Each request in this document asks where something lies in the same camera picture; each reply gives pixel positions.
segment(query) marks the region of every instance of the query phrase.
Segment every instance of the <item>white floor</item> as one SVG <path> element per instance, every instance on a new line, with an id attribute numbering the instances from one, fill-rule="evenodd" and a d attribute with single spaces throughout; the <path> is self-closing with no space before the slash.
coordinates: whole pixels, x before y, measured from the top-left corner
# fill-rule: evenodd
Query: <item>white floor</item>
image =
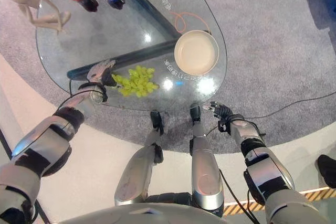
<path id="1" fill-rule="evenodd" d="M 0 126 L 15 144 L 55 106 L 33 90 L 0 55 Z M 311 135 L 271 149 L 288 168 L 299 191 L 324 187 L 314 166 L 316 158 L 336 158 L 336 123 Z M 38 200 L 51 221 L 62 221 L 114 205 L 113 195 L 127 161 L 140 146 L 82 125 L 71 141 L 72 155 L 57 174 L 42 179 Z M 149 194 L 191 190 L 191 157 L 165 151 L 164 162 L 153 170 Z M 241 153 L 216 155 L 234 192 L 245 200 L 247 186 Z M 225 202 L 233 202 L 225 191 Z"/>

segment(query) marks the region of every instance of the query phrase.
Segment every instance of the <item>robot leg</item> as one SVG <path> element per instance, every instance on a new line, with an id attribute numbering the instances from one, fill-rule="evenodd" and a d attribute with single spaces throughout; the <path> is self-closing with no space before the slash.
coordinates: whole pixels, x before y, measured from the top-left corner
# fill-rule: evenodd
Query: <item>robot leg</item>
<path id="1" fill-rule="evenodd" d="M 194 139 L 190 145 L 193 205 L 219 217 L 224 210 L 224 189 L 219 168 L 200 121 L 200 109 L 191 109 Z"/>

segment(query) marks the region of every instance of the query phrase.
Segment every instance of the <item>black shoe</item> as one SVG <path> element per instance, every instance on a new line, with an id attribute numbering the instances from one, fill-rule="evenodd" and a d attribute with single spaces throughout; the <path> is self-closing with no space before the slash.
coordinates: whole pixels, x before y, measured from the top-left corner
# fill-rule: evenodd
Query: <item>black shoe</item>
<path id="1" fill-rule="evenodd" d="M 325 183 L 330 188 L 336 188 L 336 160 L 326 155 L 321 155 L 317 159 L 317 164 Z"/>
<path id="2" fill-rule="evenodd" d="M 190 116 L 193 121 L 193 125 L 195 122 L 201 121 L 201 108 L 200 106 L 196 106 L 190 109 Z"/>
<path id="3" fill-rule="evenodd" d="M 160 130 L 160 136 L 163 134 L 163 125 L 160 113 L 158 111 L 151 111 L 151 120 L 153 123 L 153 128 Z"/>

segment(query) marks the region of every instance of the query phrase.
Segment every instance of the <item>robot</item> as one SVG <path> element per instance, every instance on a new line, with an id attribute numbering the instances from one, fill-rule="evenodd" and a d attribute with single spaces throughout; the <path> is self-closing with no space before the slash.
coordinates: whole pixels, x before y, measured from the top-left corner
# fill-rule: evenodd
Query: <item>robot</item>
<path id="1" fill-rule="evenodd" d="M 41 178 L 65 165 L 71 154 L 69 142 L 79 126 L 95 104 L 107 100 L 105 86 L 115 85 L 111 78 L 114 64 L 107 60 L 93 66 L 88 83 L 29 132 L 14 148 L 10 162 L 0 167 L 0 223 L 31 223 Z M 204 108 L 219 118 L 219 131 L 227 132 L 240 147 L 247 167 L 244 178 L 253 198 L 265 205 L 267 223 L 328 223 L 295 191 L 291 175 L 266 147 L 256 124 L 217 102 Z M 226 223 L 220 218 L 224 187 L 202 127 L 201 109 L 195 106 L 190 112 L 194 134 L 190 142 L 192 194 L 148 195 L 152 167 L 163 161 L 162 150 L 156 144 L 163 125 L 159 112 L 153 111 L 153 131 L 128 162 L 115 192 L 115 207 L 63 223 Z"/>

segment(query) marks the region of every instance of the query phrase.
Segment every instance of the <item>white bowl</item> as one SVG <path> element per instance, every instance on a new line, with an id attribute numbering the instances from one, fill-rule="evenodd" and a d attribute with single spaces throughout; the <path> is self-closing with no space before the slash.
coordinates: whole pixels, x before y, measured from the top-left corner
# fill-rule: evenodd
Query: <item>white bowl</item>
<path id="1" fill-rule="evenodd" d="M 203 75 L 217 64 L 219 48 L 215 38 L 209 33 L 193 30 L 178 39 L 174 56 L 178 67 L 183 72 Z"/>

